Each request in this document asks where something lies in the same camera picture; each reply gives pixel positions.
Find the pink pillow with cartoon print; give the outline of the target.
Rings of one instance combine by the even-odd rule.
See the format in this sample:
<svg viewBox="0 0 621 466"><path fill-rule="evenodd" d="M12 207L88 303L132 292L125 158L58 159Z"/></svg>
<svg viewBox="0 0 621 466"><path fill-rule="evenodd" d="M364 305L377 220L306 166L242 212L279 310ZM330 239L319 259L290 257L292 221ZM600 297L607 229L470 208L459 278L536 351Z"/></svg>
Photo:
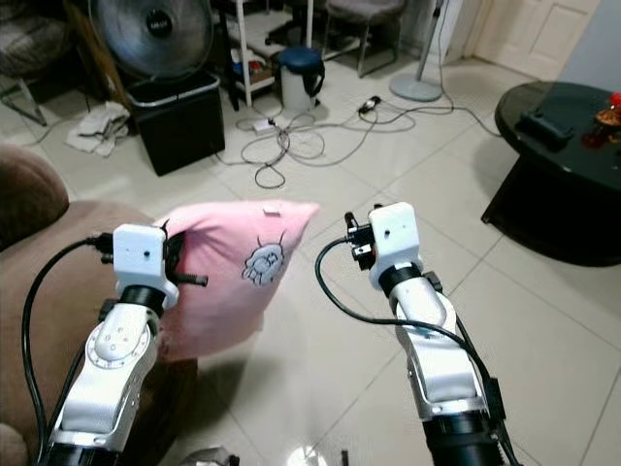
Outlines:
<svg viewBox="0 0 621 466"><path fill-rule="evenodd" d="M253 336L319 210L306 201L212 201L156 220L183 237L179 274L208 279L182 285L177 305L161 317L159 361L204 358Z"/></svg>

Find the brown fabric sofa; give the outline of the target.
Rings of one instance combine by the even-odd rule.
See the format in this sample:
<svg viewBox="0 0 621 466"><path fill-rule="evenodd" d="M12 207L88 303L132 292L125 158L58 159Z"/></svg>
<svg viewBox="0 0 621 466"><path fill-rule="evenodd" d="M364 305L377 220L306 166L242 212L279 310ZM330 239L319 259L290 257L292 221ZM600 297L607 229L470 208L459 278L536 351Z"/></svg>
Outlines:
<svg viewBox="0 0 621 466"><path fill-rule="evenodd" d="M41 156L0 148L0 463L32 466L37 420L53 421L68 370L102 308L119 297L111 263L82 245L150 216L114 201L72 201ZM189 364L156 359L118 466L158 466L194 387Z"/></svg>

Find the large grey floor fan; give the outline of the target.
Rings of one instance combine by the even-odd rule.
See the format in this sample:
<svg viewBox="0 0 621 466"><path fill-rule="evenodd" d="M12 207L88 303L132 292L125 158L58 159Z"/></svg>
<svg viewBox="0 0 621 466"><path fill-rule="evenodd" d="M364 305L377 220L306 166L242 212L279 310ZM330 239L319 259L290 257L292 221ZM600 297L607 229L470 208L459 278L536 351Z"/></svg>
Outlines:
<svg viewBox="0 0 621 466"><path fill-rule="evenodd" d="M185 79L212 56L210 0L88 0L87 9L116 65L139 80Z"/></svg>

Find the grey fan stand round base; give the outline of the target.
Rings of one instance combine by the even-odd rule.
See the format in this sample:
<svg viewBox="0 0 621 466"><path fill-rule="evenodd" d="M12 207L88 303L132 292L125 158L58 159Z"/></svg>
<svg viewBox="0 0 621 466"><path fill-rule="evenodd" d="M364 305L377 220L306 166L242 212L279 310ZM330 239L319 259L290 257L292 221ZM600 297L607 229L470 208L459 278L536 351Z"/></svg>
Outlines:
<svg viewBox="0 0 621 466"><path fill-rule="evenodd" d="M425 43L423 43L417 70L413 74L396 76L390 81L389 89L396 97L413 102L435 102L443 95L442 85L423 79L423 72L425 72L427 63L430 61L432 40L438 37L438 26L440 25L441 10L444 3L446 3L446 0L435 1L435 6L431 13L431 25L429 26L429 31L427 31Z"/></svg>

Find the black storage box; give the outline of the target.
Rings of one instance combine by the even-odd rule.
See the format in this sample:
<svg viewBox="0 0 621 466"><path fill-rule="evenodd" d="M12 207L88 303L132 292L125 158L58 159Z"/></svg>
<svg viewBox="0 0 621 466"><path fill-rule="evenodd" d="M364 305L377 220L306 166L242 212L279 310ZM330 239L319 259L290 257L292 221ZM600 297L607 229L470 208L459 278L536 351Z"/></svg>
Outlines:
<svg viewBox="0 0 621 466"><path fill-rule="evenodd" d="M226 150L220 79L200 71L176 82L134 82L133 117L156 175Z"/></svg>

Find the white crumpled cloth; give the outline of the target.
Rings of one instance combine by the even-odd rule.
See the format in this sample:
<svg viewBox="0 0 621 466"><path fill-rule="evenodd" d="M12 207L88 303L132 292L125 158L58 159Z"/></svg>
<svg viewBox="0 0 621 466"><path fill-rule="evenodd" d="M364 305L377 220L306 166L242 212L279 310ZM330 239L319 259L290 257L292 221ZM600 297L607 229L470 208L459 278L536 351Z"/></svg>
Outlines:
<svg viewBox="0 0 621 466"><path fill-rule="evenodd" d="M65 143L72 150L110 158L118 143L129 136L129 118L127 107L116 102L103 103L68 132Z"/></svg>

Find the white bucket blue lid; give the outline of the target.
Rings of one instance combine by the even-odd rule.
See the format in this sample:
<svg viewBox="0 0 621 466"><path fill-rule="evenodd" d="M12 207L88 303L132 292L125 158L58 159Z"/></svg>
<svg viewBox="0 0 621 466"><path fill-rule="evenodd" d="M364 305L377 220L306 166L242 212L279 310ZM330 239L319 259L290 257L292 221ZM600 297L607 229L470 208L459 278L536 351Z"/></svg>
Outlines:
<svg viewBox="0 0 621 466"><path fill-rule="evenodd" d="M297 115L319 106L327 68L322 53L307 46L288 46L277 54L282 106Z"/></svg>

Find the round black glossy table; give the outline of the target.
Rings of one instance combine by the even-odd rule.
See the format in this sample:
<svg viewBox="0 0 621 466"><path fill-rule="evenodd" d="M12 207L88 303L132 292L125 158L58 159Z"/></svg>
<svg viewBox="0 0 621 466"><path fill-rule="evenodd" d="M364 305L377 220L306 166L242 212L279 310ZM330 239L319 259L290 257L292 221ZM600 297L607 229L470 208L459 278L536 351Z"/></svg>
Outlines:
<svg viewBox="0 0 621 466"><path fill-rule="evenodd" d="M528 82L506 90L494 123L516 160L482 221L554 260L621 265L621 144L590 150L580 143L612 93L572 82ZM516 129L522 113L531 110L572 130L566 147L548 150Z"/></svg>

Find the black remote control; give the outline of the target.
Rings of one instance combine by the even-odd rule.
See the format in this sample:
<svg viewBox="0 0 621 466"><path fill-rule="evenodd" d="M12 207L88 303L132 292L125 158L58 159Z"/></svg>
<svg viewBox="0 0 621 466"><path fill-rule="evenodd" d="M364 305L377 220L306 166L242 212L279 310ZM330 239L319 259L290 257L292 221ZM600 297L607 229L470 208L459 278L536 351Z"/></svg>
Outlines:
<svg viewBox="0 0 621 466"><path fill-rule="evenodd" d="M572 138L572 130L556 123L542 111L531 110L522 113L516 123L516 129L527 136L537 139L548 150L562 150Z"/></svg>

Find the white shelf rack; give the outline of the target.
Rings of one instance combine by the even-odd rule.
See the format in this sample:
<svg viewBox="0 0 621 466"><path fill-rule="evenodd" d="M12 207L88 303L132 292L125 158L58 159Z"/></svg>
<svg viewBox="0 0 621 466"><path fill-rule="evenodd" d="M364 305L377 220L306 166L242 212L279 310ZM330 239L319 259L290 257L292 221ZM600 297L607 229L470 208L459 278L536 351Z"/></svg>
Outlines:
<svg viewBox="0 0 621 466"><path fill-rule="evenodd" d="M270 61L270 58L276 56L277 53L275 46L262 45L260 36L261 34L266 36L274 30L276 14L256 14L253 15L254 19L249 18L248 14L245 13L245 4L253 3L253 1L258 0L226 0L229 6L223 8L223 12L232 13L232 25L236 25L236 34L232 34L230 37L236 43L235 50L241 66L239 76L243 81L237 90L243 91L246 107L253 107L253 94L258 89L271 87L278 79L278 72L272 72L272 75L265 80L255 80L251 75L249 62L252 59L263 58Z"/></svg>

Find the brown wooden board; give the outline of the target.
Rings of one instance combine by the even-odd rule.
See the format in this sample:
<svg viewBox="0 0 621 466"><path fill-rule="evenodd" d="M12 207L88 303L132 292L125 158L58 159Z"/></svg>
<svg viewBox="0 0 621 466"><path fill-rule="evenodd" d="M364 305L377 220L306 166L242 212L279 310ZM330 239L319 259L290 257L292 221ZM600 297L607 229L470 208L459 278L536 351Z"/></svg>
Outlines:
<svg viewBox="0 0 621 466"><path fill-rule="evenodd" d="M68 25L75 31L77 37L77 49L87 76L88 87L101 101L116 102L127 110L133 110L111 50L99 37L90 21L88 3L88 0L61 0Z"/></svg>

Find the white panel door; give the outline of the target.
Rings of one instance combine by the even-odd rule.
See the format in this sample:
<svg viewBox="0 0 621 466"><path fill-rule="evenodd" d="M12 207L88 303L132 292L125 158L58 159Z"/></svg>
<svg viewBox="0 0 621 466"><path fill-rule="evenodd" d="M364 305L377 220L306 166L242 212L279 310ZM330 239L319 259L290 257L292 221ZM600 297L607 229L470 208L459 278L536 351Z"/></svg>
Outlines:
<svg viewBox="0 0 621 466"><path fill-rule="evenodd" d="M562 74L605 0L484 0L472 53L533 79Z"/></svg>

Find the red lid cookie jar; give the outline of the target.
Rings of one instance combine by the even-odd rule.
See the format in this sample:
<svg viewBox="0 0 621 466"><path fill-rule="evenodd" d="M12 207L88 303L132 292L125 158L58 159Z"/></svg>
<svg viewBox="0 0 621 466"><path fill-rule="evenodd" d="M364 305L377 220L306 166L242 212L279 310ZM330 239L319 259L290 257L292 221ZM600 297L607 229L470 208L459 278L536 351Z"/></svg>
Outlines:
<svg viewBox="0 0 621 466"><path fill-rule="evenodd" d="M621 92L612 93L609 107L598 111L594 123L580 138L582 146L598 150L605 144L621 144Z"/></svg>

